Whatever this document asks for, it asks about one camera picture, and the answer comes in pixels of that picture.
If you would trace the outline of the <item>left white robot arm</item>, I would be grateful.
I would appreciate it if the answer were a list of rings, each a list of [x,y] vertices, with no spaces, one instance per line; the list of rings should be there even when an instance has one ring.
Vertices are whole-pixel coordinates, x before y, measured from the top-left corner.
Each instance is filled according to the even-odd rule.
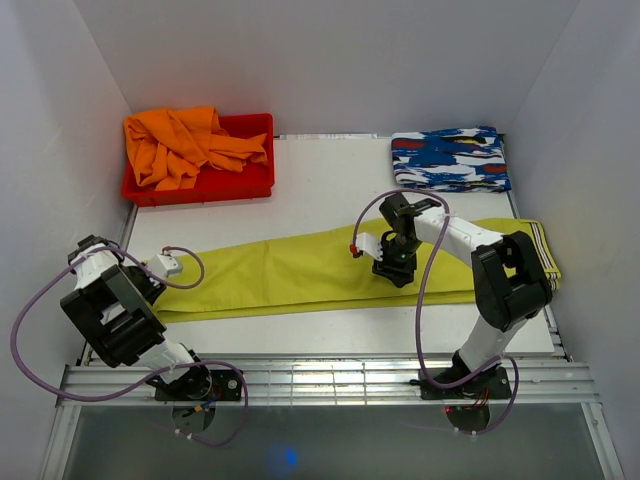
[[[60,306],[104,363],[161,370],[149,383],[167,393],[197,400],[210,392],[210,372],[197,364],[195,352],[165,337],[154,310],[169,279],[183,271],[170,248],[127,265],[117,243],[90,235],[68,255],[68,264],[76,284]]]

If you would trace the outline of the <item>yellow-green trousers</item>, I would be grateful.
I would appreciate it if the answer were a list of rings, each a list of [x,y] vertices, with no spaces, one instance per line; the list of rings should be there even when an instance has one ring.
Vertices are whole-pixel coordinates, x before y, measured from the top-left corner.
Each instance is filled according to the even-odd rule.
[[[487,218],[475,225],[504,234],[527,233],[550,280],[561,272],[542,224],[534,220]],[[370,259],[347,251],[353,226],[271,239],[198,253],[205,267],[193,289],[167,288],[154,304],[165,324],[360,308],[415,306],[419,277],[403,287],[372,273]],[[424,305],[475,302],[471,269],[439,251],[430,271]]]

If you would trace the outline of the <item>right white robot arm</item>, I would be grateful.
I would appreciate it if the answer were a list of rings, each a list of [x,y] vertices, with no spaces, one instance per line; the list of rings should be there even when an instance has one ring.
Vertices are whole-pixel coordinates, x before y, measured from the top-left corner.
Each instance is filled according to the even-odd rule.
[[[417,251],[432,246],[427,264],[444,251],[472,272],[478,319],[451,366],[437,376],[423,369],[422,381],[440,391],[474,397],[488,384],[515,334],[552,300],[552,288],[531,237],[479,227],[451,214],[434,195],[416,203],[401,191],[388,193],[379,207],[389,231],[370,250],[374,274],[402,288],[414,279]]]

